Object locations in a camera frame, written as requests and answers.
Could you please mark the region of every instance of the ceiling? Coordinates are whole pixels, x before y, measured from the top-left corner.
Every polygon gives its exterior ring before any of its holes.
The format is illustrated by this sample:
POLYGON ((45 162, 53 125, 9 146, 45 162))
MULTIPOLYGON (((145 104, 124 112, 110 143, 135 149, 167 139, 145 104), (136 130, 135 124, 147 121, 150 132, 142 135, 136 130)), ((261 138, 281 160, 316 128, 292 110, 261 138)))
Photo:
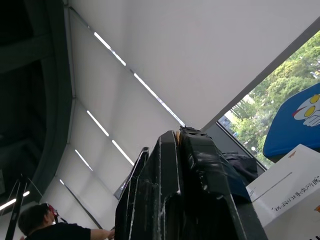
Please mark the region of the ceiling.
MULTIPOLYGON (((5 3, 0 29, 0 206, 24 175, 43 194, 67 143, 72 91, 59 1, 5 3)), ((41 195, 28 182, 30 195, 41 195)))

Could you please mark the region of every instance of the white ceiling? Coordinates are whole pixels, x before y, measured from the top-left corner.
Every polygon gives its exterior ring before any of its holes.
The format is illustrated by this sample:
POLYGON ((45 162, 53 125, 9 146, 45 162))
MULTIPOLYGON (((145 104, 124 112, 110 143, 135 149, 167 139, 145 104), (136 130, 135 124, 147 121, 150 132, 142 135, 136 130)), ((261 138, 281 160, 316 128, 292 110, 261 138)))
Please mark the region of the white ceiling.
MULTIPOLYGON (((77 0, 71 6, 188 126, 201 129, 319 16, 319 0, 77 0)), ((43 200, 84 227, 106 229, 116 189, 158 136, 179 123, 74 14, 76 104, 70 143, 43 200), (109 133, 107 137, 87 114, 109 133), (83 156, 91 171, 76 154, 83 156)))
POLYGON ((319 0, 75 0, 188 126, 201 129, 319 17, 319 0))

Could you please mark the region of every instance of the glass panel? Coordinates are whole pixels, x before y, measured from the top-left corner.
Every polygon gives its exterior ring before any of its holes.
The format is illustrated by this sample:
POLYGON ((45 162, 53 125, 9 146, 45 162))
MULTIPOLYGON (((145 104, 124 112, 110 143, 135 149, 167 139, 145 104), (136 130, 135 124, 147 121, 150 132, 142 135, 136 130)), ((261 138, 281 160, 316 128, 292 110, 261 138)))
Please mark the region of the glass panel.
POLYGON ((289 97, 320 81, 320 31, 284 61, 219 122, 265 167, 263 148, 269 127, 289 97))

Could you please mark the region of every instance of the blue sign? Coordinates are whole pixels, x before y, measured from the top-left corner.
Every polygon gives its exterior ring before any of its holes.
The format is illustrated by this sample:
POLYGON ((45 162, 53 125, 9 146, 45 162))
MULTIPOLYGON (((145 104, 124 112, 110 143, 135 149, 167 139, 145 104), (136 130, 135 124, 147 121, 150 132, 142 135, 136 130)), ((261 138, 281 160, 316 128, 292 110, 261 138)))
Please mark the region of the blue sign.
POLYGON ((298 144, 320 148, 320 83, 281 105, 266 136, 263 154, 267 158, 287 154, 298 144))

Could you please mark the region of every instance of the person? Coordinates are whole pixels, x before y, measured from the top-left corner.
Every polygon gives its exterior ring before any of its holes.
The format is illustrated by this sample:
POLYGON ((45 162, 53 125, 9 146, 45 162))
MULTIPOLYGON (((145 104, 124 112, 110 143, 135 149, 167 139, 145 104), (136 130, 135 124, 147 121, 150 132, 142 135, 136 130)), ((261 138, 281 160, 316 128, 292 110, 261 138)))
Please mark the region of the person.
POLYGON ((18 227, 26 236, 25 240, 105 240, 115 235, 114 230, 89 229, 62 222, 53 224, 54 221, 54 213, 48 204, 43 203, 23 211, 18 227))

